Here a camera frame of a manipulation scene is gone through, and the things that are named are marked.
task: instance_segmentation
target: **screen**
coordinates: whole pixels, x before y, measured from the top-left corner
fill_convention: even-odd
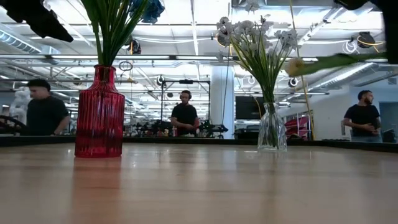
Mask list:
[[[264,115],[264,100],[262,97],[236,96],[235,97],[235,119],[260,120]]]

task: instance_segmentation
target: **wooden table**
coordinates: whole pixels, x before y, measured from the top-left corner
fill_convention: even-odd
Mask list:
[[[2,224],[396,224],[398,155],[322,147],[73,144],[0,148]]]

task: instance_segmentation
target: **glass vase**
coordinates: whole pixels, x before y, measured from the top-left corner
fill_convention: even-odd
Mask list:
[[[122,154],[124,95],[114,85],[116,69],[95,66],[92,86],[79,95],[76,157],[118,157]]]
[[[259,128],[258,151],[286,151],[286,127],[278,115],[277,103],[264,103],[265,114]]]

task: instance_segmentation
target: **headphones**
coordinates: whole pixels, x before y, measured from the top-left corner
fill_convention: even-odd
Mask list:
[[[192,94],[191,94],[191,92],[190,92],[189,90],[184,90],[184,91],[182,91],[182,92],[180,93],[180,100],[181,100],[181,94],[182,94],[182,93],[188,93],[188,94],[189,94],[189,100],[191,100]]]

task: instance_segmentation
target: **clear glass vase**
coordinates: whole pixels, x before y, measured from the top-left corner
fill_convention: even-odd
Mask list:
[[[258,151],[287,151],[286,127],[278,115],[277,103],[264,103],[266,113],[261,118]]]

